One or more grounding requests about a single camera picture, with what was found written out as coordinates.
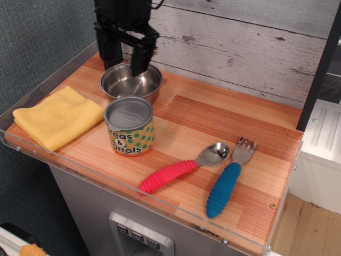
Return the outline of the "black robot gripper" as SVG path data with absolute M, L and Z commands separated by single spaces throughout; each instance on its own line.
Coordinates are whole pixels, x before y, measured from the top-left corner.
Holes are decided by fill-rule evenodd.
M 119 42 L 132 44 L 132 76 L 145 72 L 154 55 L 159 33 L 150 25 L 152 1 L 95 1 L 96 37 L 102 60 L 119 57 Z

